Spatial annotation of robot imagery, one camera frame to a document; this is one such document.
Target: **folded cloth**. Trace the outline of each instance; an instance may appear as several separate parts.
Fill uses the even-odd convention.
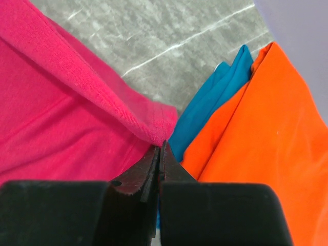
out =
[[[171,136],[175,108],[129,88],[28,1],[0,1],[0,22],[0,184],[110,180]]]
[[[231,67],[221,63],[202,85],[178,120],[169,143],[178,161],[188,145],[204,127],[211,115],[229,100],[251,77],[253,59],[242,46]]]
[[[251,81],[212,115],[182,165],[202,182],[269,185],[295,245],[326,245],[328,129],[276,43],[261,50],[252,69]]]

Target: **teal cloth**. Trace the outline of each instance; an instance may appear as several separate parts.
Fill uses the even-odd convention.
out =
[[[202,85],[178,120],[169,139],[178,162],[182,161],[186,148],[211,115],[250,80],[252,64],[251,53],[248,47],[243,45],[231,66],[225,62],[221,63]]]

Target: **gray marble surface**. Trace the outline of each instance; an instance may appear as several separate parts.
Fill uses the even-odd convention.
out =
[[[181,112],[242,44],[272,41],[252,0],[32,0],[139,93]]]

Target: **orange fabric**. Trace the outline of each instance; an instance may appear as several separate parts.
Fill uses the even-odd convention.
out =
[[[328,245],[328,129],[277,44],[212,115],[182,162],[202,182],[254,182],[278,195],[295,245]]]

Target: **pink fabric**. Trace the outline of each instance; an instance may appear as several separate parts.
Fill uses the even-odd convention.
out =
[[[147,98],[26,0],[0,1],[0,183],[110,180],[173,133]]]

